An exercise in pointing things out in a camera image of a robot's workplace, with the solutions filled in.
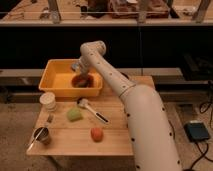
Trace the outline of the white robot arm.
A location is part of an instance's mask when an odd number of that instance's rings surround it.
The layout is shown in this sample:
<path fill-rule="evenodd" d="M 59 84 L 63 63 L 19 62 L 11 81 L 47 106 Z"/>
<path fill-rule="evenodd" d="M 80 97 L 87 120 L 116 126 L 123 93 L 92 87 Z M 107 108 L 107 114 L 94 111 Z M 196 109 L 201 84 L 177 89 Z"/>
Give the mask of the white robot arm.
<path fill-rule="evenodd" d="M 103 56 L 103 41 L 83 43 L 76 63 L 86 75 L 90 67 L 104 78 L 120 98 L 127 115 L 135 167 L 137 171 L 182 171 L 180 158 L 159 93 L 146 84 L 138 84 L 122 75 Z"/>

